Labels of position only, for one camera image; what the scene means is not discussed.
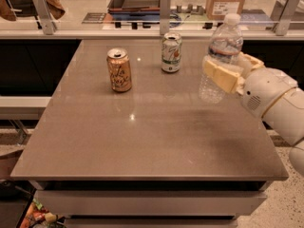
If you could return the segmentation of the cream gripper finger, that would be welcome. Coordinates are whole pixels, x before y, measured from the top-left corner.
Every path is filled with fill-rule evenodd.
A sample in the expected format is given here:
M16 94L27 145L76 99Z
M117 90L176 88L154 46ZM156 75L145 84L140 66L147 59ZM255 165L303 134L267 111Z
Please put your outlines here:
M240 93L244 88L245 79L242 77L244 65L240 58L232 64L223 63L211 56L205 56L202 61L203 73L226 93Z
M241 76L247 78L248 75L255 69L265 67L264 63L258 58L241 52L237 58L238 65L243 68Z

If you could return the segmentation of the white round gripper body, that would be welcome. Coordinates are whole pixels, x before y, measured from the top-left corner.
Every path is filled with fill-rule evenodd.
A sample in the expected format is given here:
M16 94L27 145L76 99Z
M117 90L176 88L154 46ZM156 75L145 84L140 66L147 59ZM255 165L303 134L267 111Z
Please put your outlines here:
M254 70L246 78L241 104L253 116L263 118L271 107L283 100L298 108L297 81L285 72L264 67Z

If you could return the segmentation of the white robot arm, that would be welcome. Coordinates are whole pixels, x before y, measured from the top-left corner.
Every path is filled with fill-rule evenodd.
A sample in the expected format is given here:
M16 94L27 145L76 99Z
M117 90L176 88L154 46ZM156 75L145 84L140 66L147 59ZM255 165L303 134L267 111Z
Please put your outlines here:
M237 94L248 112L292 147L290 163L304 176L304 91L297 81L244 53L231 65L207 55L202 70L219 89Z

